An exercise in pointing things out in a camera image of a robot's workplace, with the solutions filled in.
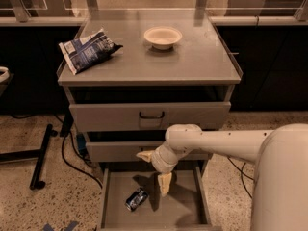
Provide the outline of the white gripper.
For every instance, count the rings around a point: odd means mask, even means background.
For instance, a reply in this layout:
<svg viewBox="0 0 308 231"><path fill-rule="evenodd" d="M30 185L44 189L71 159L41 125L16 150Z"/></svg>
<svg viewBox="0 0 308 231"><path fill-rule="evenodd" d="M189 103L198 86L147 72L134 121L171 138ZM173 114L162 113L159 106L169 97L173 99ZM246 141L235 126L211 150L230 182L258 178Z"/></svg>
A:
<svg viewBox="0 0 308 231"><path fill-rule="evenodd" d="M158 183L161 196L166 196L172 178L171 172L178 163L178 158L173 149L164 142L154 152L152 150L141 151L137 154L137 157L148 163L151 162L158 172L165 173L158 176Z"/></svg>

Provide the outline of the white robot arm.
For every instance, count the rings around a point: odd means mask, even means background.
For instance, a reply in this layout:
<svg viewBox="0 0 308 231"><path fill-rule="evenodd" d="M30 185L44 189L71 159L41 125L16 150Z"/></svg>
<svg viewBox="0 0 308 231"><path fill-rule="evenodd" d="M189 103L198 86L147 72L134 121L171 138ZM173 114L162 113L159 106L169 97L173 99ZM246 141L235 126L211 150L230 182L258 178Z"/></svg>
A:
<svg viewBox="0 0 308 231"><path fill-rule="evenodd" d="M175 124L165 141L137 156L159 172L161 195L171 173L194 150L254 165L251 231L308 231L308 125L275 130L204 131L195 124Z"/></svg>

